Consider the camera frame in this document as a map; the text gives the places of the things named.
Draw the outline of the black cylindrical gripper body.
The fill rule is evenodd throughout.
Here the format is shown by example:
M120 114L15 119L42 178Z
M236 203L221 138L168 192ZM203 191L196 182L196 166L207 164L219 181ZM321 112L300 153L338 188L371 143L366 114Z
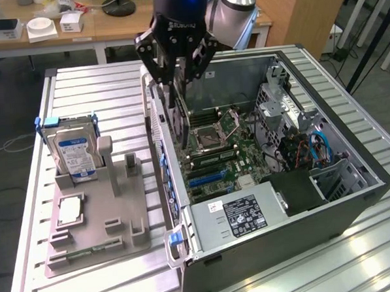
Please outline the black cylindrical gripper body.
M154 0L152 35L167 61L191 56L206 35L207 0Z

